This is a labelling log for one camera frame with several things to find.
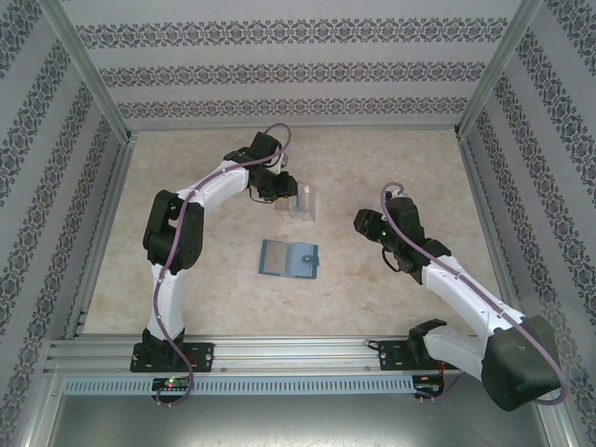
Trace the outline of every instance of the wall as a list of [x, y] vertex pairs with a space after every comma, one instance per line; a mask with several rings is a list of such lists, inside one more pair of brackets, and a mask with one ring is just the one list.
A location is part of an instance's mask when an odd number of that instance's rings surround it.
[[582, 445], [596, 444], [596, 2], [545, 2], [468, 144], [521, 304], [555, 328]]
[[453, 125], [520, 0], [73, 0], [132, 129]]
[[61, 338], [120, 144], [39, 5], [0, 1], [0, 445]]

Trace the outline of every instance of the transparent container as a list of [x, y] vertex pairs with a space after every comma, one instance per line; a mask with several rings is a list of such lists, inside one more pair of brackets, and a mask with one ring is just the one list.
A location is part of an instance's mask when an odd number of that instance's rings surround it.
[[314, 221], [315, 204], [315, 190], [307, 183], [298, 183], [298, 196], [279, 198], [275, 209], [282, 221]]

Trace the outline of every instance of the patterned wallpaper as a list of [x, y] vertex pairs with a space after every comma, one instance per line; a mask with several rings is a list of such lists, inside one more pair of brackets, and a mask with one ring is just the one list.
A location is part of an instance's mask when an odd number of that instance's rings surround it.
[[519, 0], [495, 3], [63, 4], [129, 127], [182, 129], [453, 125]]
[[524, 310], [555, 328], [581, 445], [596, 445], [596, 14], [547, 1], [468, 135]]
[[32, 0], [0, 2], [0, 445], [61, 338], [120, 144]]

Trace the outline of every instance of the beige floor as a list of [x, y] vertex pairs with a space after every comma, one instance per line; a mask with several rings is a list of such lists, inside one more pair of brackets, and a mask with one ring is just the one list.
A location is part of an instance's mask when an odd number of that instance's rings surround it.
[[[149, 317], [152, 280], [142, 234], [155, 193], [200, 179], [254, 129], [144, 132], [135, 148], [85, 333], [138, 333]], [[284, 133], [274, 133], [283, 141]], [[442, 318], [467, 324], [438, 296], [391, 272], [381, 246], [354, 231], [361, 208], [380, 210], [379, 192], [404, 183], [429, 237], [497, 293], [454, 132], [295, 129], [288, 170], [317, 190], [315, 223], [284, 223], [248, 192], [205, 224], [204, 247], [185, 296], [186, 333], [217, 335], [403, 335]], [[264, 238], [318, 244], [315, 280], [257, 273]]]

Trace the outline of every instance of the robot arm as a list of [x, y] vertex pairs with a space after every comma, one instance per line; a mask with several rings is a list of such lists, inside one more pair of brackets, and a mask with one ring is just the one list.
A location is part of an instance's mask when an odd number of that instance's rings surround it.
[[[503, 303], [471, 278], [449, 249], [425, 237], [417, 207], [409, 197], [388, 197], [386, 207], [407, 238], [459, 275], [455, 277], [453, 272], [413, 249], [377, 211], [360, 210], [354, 221], [355, 229], [369, 240], [381, 243], [384, 251], [393, 254], [401, 272], [449, 303], [476, 333], [466, 336], [449, 328], [444, 321], [433, 319], [410, 330], [408, 347], [413, 357], [442, 360], [475, 377], [483, 383], [491, 399], [506, 411], [559, 388], [561, 383], [547, 361], [502, 316], [507, 313], [559, 363], [549, 324], [541, 317], [527, 318]], [[491, 303], [481, 299], [460, 277], [471, 280]]]
[[[280, 146], [281, 144], [273, 137], [258, 132], [251, 147], [245, 147], [226, 155], [214, 171], [223, 170], [224, 173], [208, 181], [200, 190], [195, 191], [188, 202], [183, 215], [183, 227], [177, 250], [169, 270], [163, 275], [157, 297], [161, 322], [176, 345], [183, 343], [185, 279], [188, 269], [195, 264], [202, 250], [205, 215], [210, 214], [226, 199], [244, 191], [247, 187], [254, 187], [259, 197], [268, 202], [297, 194], [296, 181], [287, 171], [281, 170], [287, 162], [285, 154], [274, 158], [267, 165], [257, 164], [246, 168], [231, 169], [240, 163], [271, 156]], [[203, 180], [194, 183], [177, 193], [163, 190], [156, 195], [142, 240], [143, 247], [147, 250], [147, 259], [152, 264], [154, 288], [160, 280], [162, 268], [168, 260], [176, 232], [176, 227], [170, 222], [178, 220], [182, 204], [202, 182]], [[161, 359], [164, 363], [172, 366], [179, 362], [179, 357], [172, 351], [157, 324], [153, 306], [151, 317], [142, 334], [142, 342], [154, 358]]]

